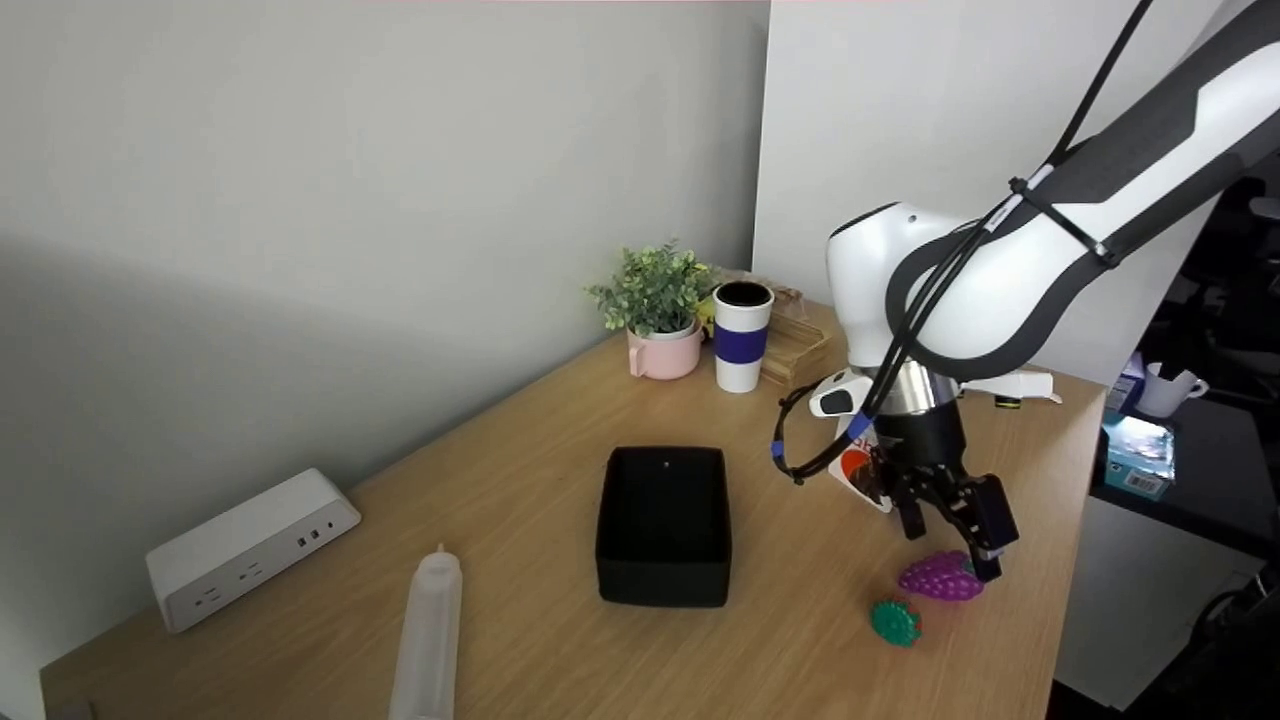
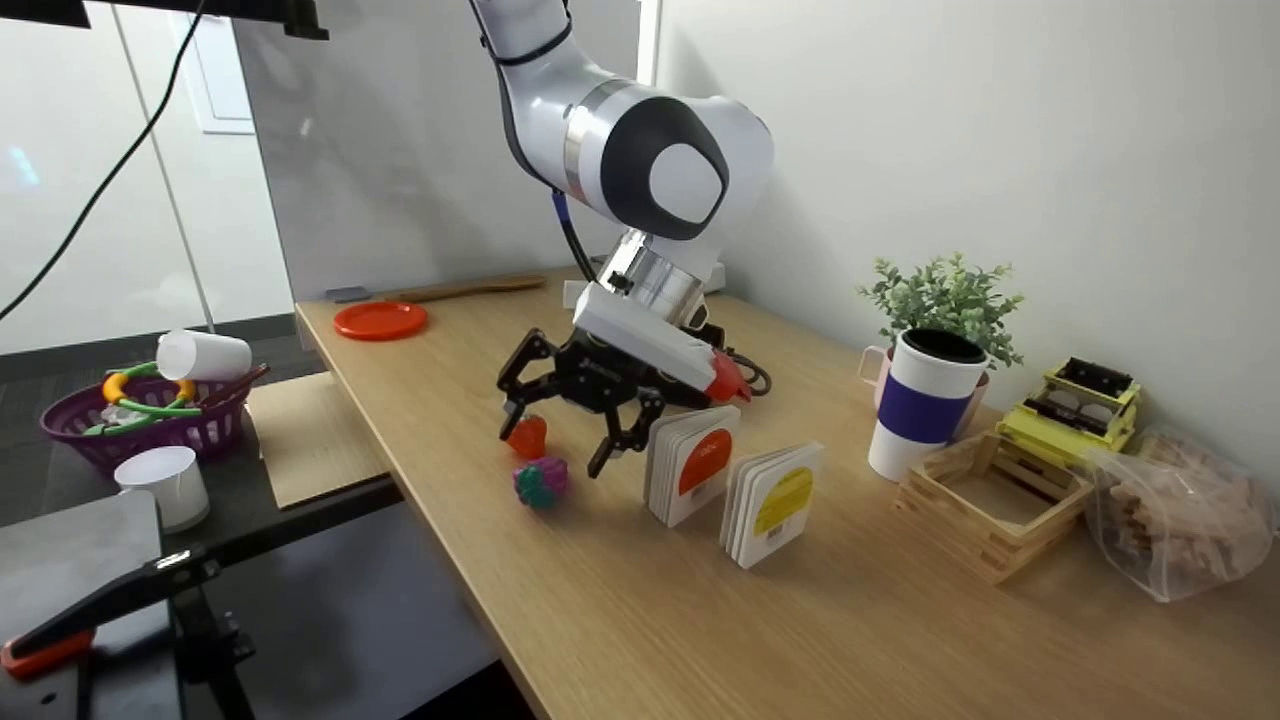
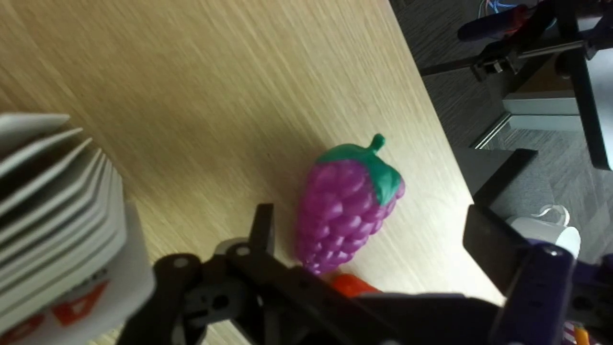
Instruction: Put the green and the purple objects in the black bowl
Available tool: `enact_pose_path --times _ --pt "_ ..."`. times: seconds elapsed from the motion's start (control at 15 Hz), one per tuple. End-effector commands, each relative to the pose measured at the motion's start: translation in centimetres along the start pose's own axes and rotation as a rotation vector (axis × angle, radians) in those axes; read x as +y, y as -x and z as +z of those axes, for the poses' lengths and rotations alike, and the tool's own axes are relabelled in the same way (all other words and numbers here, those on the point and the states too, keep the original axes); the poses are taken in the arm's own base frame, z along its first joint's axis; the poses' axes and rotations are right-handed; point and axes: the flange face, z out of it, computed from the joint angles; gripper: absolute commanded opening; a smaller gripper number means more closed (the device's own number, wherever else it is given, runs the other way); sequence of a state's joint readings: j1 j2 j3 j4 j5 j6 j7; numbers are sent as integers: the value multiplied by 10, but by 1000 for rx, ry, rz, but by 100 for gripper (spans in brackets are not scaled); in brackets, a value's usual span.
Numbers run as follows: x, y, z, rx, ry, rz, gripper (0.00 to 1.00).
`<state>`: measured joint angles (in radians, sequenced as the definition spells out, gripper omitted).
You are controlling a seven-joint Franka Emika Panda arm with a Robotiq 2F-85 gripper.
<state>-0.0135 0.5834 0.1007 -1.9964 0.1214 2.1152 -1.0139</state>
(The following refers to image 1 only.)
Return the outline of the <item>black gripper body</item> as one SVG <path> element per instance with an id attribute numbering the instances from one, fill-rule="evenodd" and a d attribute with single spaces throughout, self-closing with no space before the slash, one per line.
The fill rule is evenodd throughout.
<path id="1" fill-rule="evenodd" d="M 884 418 L 874 431 L 888 496 L 912 494 L 918 508 L 934 508 L 948 525 L 969 525 L 969 494 L 985 476 L 965 474 L 961 410 L 945 405 L 924 418 Z"/>

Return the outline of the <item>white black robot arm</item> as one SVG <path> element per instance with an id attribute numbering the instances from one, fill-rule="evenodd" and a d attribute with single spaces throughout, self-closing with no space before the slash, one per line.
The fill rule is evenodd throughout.
<path id="1" fill-rule="evenodd" d="M 969 476 L 961 379 L 1023 370 L 1066 306 L 1280 149 L 1280 0 L 1250 0 L 1151 93 L 1076 149 L 1055 149 L 979 222 L 898 201 L 828 240 L 848 336 L 848 437 L 874 428 L 879 489 L 903 536 L 933 506 L 1000 578 L 1016 519 L 997 476 Z"/>

